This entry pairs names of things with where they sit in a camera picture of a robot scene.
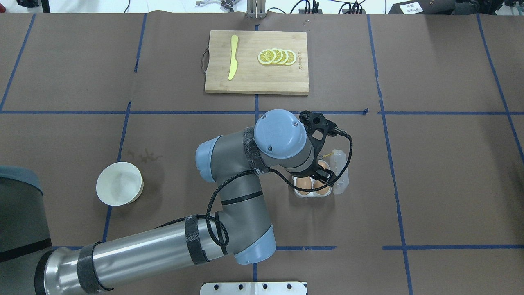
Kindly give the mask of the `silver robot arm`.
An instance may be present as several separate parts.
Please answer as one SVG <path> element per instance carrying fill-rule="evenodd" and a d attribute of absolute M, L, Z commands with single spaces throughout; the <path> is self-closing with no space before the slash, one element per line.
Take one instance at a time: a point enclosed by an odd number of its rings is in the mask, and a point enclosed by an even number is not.
<path fill-rule="evenodd" d="M 241 265 L 260 263 L 276 250 L 260 175 L 273 172 L 293 187 L 274 168 L 281 166 L 295 177 L 335 185 L 339 176 L 318 162 L 327 136 L 352 142 L 322 113 L 268 111 L 254 126 L 198 146 L 202 179 L 218 185 L 204 215 L 79 250 L 52 246 L 38 176 L 1 166 L 1 293 L 101 295 L 228 254 Z"/>

